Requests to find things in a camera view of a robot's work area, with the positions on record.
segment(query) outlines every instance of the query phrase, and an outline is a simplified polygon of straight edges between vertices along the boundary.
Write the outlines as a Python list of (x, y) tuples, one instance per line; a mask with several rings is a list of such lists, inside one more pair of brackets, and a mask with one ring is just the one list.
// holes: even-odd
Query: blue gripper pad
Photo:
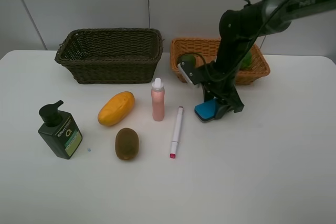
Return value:
[(195, 113), (203, 123), (211, 121), (215, 118), (216, 99), (195, 106)]

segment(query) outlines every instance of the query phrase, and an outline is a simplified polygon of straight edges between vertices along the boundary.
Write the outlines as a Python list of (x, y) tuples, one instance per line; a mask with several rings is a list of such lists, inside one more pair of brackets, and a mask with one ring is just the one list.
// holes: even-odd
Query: black pump head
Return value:
[(62, 122), (63, 118), (58, 111), (58, 107), (60, 107), (62, 104), (63, 101), (59, 100), (54, 104), (45, 105), (39, 110), (39, 115), (48, 127), (57, 126)]

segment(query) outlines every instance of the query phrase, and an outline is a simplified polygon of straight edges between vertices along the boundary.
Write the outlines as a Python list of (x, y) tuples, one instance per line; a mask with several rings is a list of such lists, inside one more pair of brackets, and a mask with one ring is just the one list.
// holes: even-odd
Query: orange wicker basket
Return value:
[[(201, 53), (207, 63), (216, 59), (220, 39), (198, 39), (198, 38), (179, 38), (174, 39), (170, 50), (170, 65), (180, 81), (186, 82), (177, 68), (177, 59), (180, 55), (187, 52)], [(249, 69), (238, 72), (236, 85), (249, 85), (260, 77), (267, 76), (270, 73), (269, 66), (260, 52), (257, 45), (250, 49), (252, 54), (251, 65)], [(196, 57), (196, 66), (202, 65), (203, 62)]]

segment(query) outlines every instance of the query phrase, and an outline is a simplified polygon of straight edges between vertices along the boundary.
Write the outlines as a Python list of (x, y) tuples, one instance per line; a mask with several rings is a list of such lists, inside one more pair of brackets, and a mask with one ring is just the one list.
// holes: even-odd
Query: yellow papaya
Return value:
[(100, 110), (98, 122), (105, 126), (112, 126), (123, 120), (133, 109), (135, 104), (134, 95), (131, 92), (116, 94)]

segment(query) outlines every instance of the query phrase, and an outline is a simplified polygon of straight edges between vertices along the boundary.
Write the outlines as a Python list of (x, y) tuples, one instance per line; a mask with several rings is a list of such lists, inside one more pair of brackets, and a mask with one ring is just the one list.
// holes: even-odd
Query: black cable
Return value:
[(268, 24), (268, 22), (274, 17), (274, 15), (276, 15), (276, 13), (281, 9), (283, 8), (283, 6), (285, 4), (287, 4), (290, 0), (284, 0), (276, 9), (274, 9), (274, 11), (269, 15), (269, 17), (267, 18), (267, 20), (265, 20), (265, 22), (263, 23), (263, 25), (260, 27), (260, 29), (257, 31), (256, 35), (254, 36), (254, 38), (250, 41), (250, 44), (247, 49), (245, 50), (245, 52), (236, 60), (236, 62), (233, 64), (233, 67), (232, 67), (232, 70), (230, 70), (229, 72), (225, 73), (223, 77), (221, 78), (214, 78), (210, 75), (210, 72), (208, 70), (208, 65), (206, 64), (206, 61), (205, 61), (205, 58), (199, 54), (199, 53), (196, 53), (196, 52), (190, 52), (188, 54), (195, 54), (197, 56), (199, 56), (204, 65), (205, 65), (205, 71), (207, 73), (207, 75), (209, 76), (209, 79), (211, 81), (214, 81), (214, 82), (219, 82), (219, 81), (223, 81), (225, 80), (236, 68), (236, 66), (242, 61), (242, 59), (245, 57), (245, 55), (250, 51), (251, 47), (253, 46), (253, 44), (256, 42), (257, 38), (259, 37), (261, 31), (264, 29), (264, 27)]

